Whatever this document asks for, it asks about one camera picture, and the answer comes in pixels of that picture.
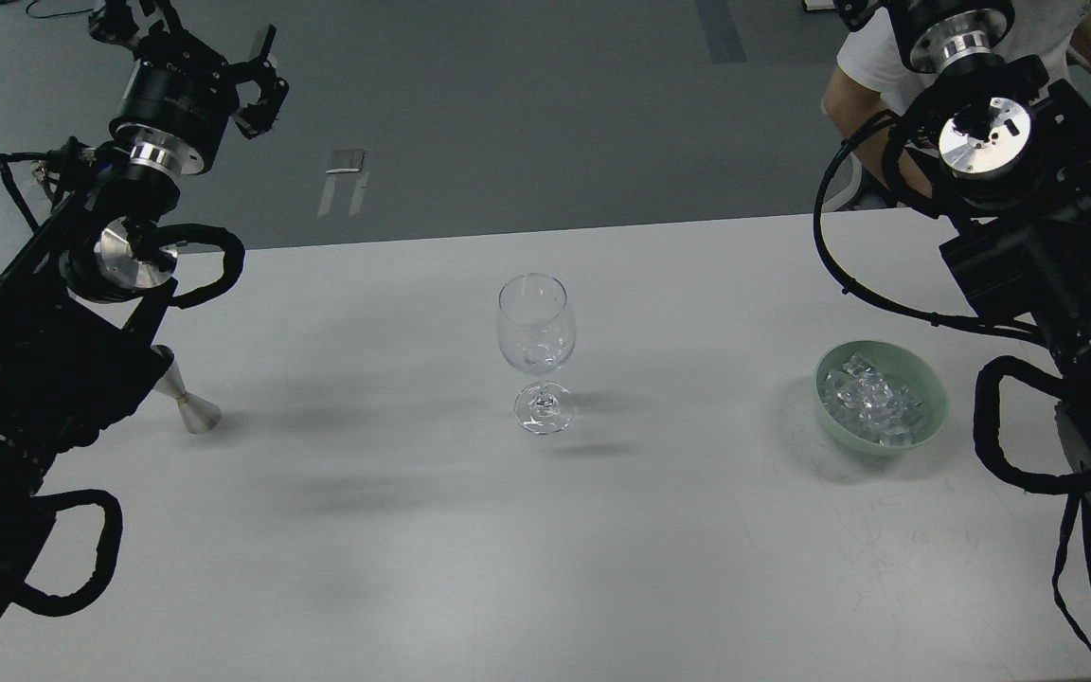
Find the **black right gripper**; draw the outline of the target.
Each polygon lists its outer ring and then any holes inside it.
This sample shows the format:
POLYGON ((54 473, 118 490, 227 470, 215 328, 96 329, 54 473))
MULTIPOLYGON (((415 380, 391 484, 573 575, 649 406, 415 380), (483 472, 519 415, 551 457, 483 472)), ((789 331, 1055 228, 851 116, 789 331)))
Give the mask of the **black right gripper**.
POLYGON ((1016 23, 1010 1, 834 0, 832 8, 848 31, 863 29, 878 8, 887 9, 901 64, 935 75, 992 55, 1016 23))

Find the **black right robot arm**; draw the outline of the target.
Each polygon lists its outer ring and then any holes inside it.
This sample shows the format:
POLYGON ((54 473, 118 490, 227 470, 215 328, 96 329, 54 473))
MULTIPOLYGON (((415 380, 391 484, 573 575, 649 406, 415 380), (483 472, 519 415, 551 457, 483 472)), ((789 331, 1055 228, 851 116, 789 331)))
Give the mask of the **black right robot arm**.
POLYGON ((871 109, 836 152, 815 201, 840 165, 882 137, 879 174, 894 198, 957 236, 940 248, 973 315, 935 314, 871 291, 832 258, 822 206, 814 244, 843 294, 932 327, 1016 338, 1044 347, 1057 374, 1000 355, 975 379, 975 454, 997 479, 1030 494, 1065 499, 1053 579, 1082 533, 1091 593, 1091 107, 1042 58, 999 48, 1030 21, 1009 1, 836 1, 853 34, 890 26, 888 63, 928 75, 903 113, 871 109), (1055 398, 1070 472, 1028 472, 1000 444, 1003 380, 1055 398))

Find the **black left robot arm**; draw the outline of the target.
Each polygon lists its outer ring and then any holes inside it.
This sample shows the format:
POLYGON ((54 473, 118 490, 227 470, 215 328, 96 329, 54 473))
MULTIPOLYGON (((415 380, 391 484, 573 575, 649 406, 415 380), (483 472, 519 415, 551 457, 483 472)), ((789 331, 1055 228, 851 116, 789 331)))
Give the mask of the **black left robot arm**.
POLYGON ((228 125, 268 134, 290 89, 269 55, 274 26, 237 63, 169 1, 99 1, 88 34, 133 56, 107 141, 0 155, 31 232, 0 275, 0 619, 13 605, 72 617, 113 579, 120 502, 99 489, 44 495, 45 476, 173 383, 173 350, 155 344, 166 312, 239 282, 238 236, 163 220, 179 181, 209 172, 228 125))

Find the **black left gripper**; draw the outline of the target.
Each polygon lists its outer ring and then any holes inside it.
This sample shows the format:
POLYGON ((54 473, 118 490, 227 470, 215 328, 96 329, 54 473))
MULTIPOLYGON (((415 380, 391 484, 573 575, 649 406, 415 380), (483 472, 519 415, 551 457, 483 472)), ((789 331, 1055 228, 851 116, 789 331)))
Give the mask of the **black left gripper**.
POLYGON ((207 174, 230 117, 242 137, 268 134, 289 95, 289 82, 277 73, 272 56, 277 27, 262 27, 255 55, 229 65, 231 85, 257 87, 257 98, 233 113, 224 58, 176 29, 170 1, 94 1, 88 13, 92 39, 134 46, 133 74, 109 124, 113 142, 124 149, 143 143, 168 149, 179 159, 179 174, 207 174))

